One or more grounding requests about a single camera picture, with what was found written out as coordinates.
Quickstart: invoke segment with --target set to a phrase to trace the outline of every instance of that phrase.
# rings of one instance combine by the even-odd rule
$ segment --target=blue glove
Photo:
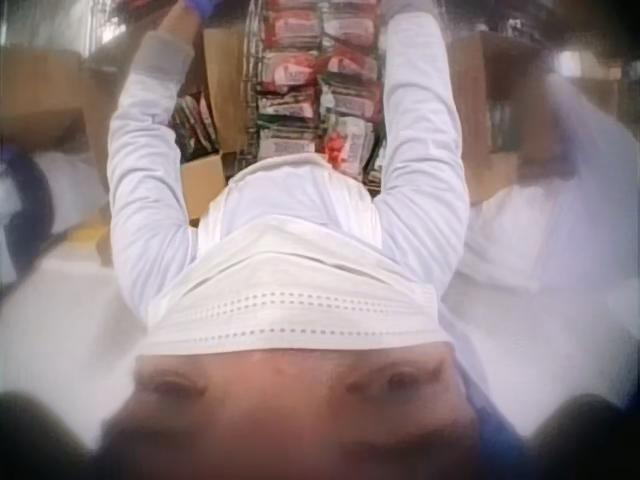
[[[216,8],[224,0],[185,0],[184,3],[187,7],[192,8],[198,13],[201,21],[206,21],[211,18],[211,15],[216,11]]]

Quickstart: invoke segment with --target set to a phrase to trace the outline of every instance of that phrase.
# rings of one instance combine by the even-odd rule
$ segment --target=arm
[[[180,1],[159,30],[145,37],[111,120],[107,174],[114,267],[125,300],[143,319],[149,302],[196,255],[180,152],[167,124],[199,25],[196,11]]]
[[[384,2],[387,158],[375,200],[382,247],[441,295],[462,255],[469,215],[447,53],[430,0]]]

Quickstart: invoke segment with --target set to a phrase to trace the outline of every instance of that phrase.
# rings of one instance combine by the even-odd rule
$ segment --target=wire rack
[[[263,0],[251,0],[247,12],[244,41],[244,73],[242,75],[247,122],[247,145],[237,155],[232,172],[234,175],[254,164],[258,158],[258,97],[256,92],[262,66],[263,8]]]

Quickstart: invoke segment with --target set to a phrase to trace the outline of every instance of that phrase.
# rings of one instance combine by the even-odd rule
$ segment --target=surgical mask
[[[449,341],[433,287],[373,248],[291,218],[221,240],[149,308],[146,355],[372,350]]]

